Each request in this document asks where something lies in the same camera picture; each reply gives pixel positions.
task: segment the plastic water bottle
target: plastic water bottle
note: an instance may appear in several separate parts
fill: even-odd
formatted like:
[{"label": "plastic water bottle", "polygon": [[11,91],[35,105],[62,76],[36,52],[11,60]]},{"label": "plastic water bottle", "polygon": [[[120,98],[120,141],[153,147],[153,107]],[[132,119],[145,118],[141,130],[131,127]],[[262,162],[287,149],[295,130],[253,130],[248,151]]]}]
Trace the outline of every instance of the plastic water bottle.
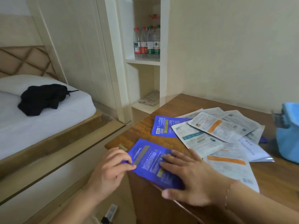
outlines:
[{"label": "plastic water bottle", "polygon": [[135,59],[138,60],[141,58],[141,37],[139,27],[134,28],[133,42]]},{"label": "plastic water bottle", "polygon": [[142,58],[147,58],[147,28],[142,27],[141,32],[141,56]]},{"label": "plastic water bottle", "polygon": [[154,35],[153,26],[150,26],[147,33],[147,56],[149,59],[155,58]]},{"label": "plastic water bottle", "polygon": [[154,49],[155,49],[155,58],[160,59],[160,25],[157,25],[157,29],[154,35]]}]

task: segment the white wall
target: white wall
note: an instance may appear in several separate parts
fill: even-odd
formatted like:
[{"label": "white wall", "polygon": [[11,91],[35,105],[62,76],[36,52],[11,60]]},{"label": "white wall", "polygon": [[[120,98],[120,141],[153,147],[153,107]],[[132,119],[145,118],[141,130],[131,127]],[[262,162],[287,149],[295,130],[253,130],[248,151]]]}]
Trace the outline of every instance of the white wall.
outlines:
[{"label": "white wall", "polygon": [[25,0],[0,0],[0,47],[43,45]]},{"label": "white wall", "polygon": [[167,95],[299,102],[298,25],[299,0],[170,0]]}]

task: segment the white shelf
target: white shelf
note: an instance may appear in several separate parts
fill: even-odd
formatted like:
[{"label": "white shelf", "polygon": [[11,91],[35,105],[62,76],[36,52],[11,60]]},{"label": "white shelf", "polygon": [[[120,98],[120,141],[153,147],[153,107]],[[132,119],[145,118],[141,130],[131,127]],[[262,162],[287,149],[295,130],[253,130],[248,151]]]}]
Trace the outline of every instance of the white shelf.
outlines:
[{"label": "white shelf", "polygon": [[160,107],[160,105],[157,104],[156,106],[150,106],[150,105],[145,105],[145,104],[139,103],[137,101],[134,104],[132,104],[131,107],[136,108],[136,109],[138,109],[140,111],[143,111],[143,112],[151,114],[155,110],[157,110]]},{"label": "white shelf", "polygon": [[160,66],[160,60],[135,60],[135,59],[126,59],[126,63],[130,64],[147,64],[147,65],[156,65]]}]

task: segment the white bed sheet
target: white bed sheet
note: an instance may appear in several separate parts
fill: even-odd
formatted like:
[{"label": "white bed sheet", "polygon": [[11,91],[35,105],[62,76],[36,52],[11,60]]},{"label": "white bed sheet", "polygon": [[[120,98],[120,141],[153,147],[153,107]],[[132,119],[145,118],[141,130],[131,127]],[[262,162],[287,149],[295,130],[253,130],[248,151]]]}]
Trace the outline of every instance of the white bed sheet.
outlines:
[{"label": "white bed sheet", "polygon": [[35,117],[28,117],[18,109],[20,101],[20,96],[0,91],[0,160],[70,128],[96,112],[91,96],[83,91],[67,95],[58,109],[46,108]]}]

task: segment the upholstered headboard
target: upholstered headboard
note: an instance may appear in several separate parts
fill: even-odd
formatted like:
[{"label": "upholstered headboard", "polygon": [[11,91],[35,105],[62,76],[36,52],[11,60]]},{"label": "upholstered headboard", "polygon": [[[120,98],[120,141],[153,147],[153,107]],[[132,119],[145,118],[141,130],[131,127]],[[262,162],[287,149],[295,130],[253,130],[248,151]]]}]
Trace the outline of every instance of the upholstered headboard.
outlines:
[{"label": "upholstered headboard", "polygon": [[44,46],[0,47],[0,78],[20,74],[58,79]]}]

